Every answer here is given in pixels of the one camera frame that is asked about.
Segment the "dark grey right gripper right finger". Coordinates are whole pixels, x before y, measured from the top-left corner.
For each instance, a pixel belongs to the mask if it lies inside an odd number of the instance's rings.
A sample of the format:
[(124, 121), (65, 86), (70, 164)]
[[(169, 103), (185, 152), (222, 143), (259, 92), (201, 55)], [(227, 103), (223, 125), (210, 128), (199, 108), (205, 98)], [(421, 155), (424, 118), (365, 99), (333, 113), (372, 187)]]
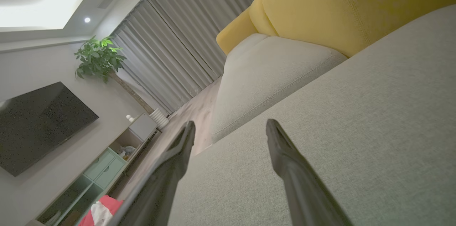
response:
[(284, 182), (292, 225), (353, 226), (277, 120), (267, 120), (266, 135), (272, 167)]

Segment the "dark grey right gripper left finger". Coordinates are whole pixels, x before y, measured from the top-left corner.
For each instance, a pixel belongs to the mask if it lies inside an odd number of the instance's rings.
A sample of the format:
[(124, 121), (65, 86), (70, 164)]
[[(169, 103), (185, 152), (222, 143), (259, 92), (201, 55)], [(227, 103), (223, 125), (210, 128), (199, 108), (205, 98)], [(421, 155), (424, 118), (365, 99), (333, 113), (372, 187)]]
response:
[(167, 226), (178, 182), (187, 172), (195, 131), (193, 121), (184, 123), (107, 226)]

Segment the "narrow grey sofa seat cushion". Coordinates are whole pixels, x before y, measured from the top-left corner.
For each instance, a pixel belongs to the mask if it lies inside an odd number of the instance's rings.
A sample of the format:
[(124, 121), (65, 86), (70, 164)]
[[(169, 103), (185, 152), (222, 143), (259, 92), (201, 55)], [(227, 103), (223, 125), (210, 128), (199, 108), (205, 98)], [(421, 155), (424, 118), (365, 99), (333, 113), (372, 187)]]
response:
[(260, 34), (260, 33), (254, 33), (244, 40), (242, 40), (238, 45), (236, 45), (227, 55), (227, 60), (231, 59), (233, 60), (236, 57), (239, 57), (240, 55), (243, 55), (250, 49), (252, 49), (255, 45), (259, 44), (261, 41), (263, 41), (266, 38), (269, 38), (269, 35), (265, 34)]

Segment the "wide grey sofa seat cushion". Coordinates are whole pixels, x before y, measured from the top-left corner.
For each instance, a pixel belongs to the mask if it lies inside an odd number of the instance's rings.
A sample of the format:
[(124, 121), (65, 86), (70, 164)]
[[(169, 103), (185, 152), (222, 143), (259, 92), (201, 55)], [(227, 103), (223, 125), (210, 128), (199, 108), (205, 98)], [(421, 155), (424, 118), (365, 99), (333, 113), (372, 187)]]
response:
[(226, 58), (211, 124), (211, 140), (221, 140), (347, 59), (340, 52), (277, 36)]

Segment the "grey and yellow sofa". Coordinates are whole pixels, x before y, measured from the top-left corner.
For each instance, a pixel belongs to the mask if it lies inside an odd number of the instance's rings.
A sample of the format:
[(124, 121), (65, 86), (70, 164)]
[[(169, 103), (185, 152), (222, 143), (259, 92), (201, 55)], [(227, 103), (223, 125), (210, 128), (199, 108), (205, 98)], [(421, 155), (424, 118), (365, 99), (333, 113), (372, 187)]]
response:
[(168, 226), (292, 226), (276, 119), (355, 226), (456, 226), (456, 4), (337, 65), (190, 159)]

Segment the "wide yellow sofa back cushion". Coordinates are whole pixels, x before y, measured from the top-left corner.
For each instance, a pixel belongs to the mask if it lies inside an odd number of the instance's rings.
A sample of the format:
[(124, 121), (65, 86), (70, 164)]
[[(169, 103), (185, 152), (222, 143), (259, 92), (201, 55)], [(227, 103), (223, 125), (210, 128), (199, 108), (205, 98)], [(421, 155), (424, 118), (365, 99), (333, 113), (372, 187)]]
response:
[(422, 15), (456, 0), (264, 0), (279, 37), (352, 56)]

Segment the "narrow yellow sofa back cushion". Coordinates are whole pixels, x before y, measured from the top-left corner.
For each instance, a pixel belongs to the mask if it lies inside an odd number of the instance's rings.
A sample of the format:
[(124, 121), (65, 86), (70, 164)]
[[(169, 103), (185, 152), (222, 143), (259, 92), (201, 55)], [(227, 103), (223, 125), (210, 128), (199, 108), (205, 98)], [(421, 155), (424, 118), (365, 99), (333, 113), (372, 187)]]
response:
[(249, 7), (250, 19), (258, 33), (269, 36), (279, 36), (279, 33), (276, 31), (266, 14), (263, 2), (264, 0), (253, 0)]

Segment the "white and green TV cabinet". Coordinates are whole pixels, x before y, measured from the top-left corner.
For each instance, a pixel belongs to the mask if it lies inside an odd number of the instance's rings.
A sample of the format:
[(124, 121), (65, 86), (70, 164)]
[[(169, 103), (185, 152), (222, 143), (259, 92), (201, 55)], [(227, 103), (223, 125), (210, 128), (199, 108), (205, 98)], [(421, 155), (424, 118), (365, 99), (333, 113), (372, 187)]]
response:
[[(107, 148), (26, 226), (78, 226), (91, 205), (107, 195), (125, 170), (143, 151), (153, 136), (161, 132), (143, 113), (122, 130)], [(124, 160), (117, 154), (122, 146), (136, 151)]]

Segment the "small grey shelf ornament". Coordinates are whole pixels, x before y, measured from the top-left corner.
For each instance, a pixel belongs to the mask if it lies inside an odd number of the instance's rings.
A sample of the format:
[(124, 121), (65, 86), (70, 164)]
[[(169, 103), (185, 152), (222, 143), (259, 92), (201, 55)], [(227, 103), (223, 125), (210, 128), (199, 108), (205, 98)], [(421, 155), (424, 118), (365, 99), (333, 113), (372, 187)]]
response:
[(117, 154), (124, 160), (128, 160), (128, 158), (136, 151), (136, 148), (133, 146), (122, 146), (117, 151)]

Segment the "grey pleated curtain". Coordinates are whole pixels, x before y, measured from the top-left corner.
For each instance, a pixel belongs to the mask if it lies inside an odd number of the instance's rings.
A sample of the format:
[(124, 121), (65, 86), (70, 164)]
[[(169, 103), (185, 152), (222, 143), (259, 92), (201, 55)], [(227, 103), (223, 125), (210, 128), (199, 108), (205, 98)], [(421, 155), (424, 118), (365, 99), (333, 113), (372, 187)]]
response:
[(223, 74), (220, 31), (253, 0), (140, 0), (113, 31), (124, 69), (172, 114)]

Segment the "white ribbed plant pot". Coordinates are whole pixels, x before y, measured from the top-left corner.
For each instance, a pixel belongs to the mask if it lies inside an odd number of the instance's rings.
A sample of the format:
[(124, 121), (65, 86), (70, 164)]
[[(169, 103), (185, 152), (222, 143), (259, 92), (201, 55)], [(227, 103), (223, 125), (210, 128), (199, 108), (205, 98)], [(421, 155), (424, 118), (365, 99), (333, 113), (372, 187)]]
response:
[(165, 116), (164, 113), (161, 112), (160, 109), (154, 110), (149, 117), (155, 122), (157, 128), (161, 131), (163, 130), (168, 124), (169, 119)]

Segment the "green leafy potted tree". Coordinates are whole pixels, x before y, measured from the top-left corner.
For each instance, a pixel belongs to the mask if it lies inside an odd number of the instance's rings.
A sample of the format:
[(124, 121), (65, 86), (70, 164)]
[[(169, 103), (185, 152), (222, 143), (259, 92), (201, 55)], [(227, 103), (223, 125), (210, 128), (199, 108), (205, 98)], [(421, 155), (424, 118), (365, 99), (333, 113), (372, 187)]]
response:
[(147, 114), (152, 114), (155, 110), (118, 75), (119, 70), (124, 68), (126, 60), (126, 57), (120, 54), (121, 50), (121, 47), (115, 46), (112, 42), (112, 36), (99, 40), (93, 36), (74, 54), (80, 62), (75, 69), (75, 76), (81, 79), (98, 78), (104, 83), (112, 79), (132, 96)]

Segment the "red and white basketball jersey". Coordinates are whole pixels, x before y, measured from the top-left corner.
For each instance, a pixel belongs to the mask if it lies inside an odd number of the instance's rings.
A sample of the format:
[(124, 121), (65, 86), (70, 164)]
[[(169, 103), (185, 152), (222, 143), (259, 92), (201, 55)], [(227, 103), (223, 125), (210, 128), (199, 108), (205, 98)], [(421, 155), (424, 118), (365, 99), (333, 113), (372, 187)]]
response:
[(78, 226), (107, 226), (122, 203), (122, 200), (116, 200), (108, 195), (102, 196), (90, 206)]

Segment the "black flat screen television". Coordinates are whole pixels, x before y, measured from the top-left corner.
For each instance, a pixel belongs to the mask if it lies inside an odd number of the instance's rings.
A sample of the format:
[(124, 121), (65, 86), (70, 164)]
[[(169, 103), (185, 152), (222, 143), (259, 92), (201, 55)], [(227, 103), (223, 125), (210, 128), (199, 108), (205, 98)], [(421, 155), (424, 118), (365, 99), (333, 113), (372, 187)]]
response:
[(0, 168), (20, 175), (97, 119), (61, 82), (0, 101)]

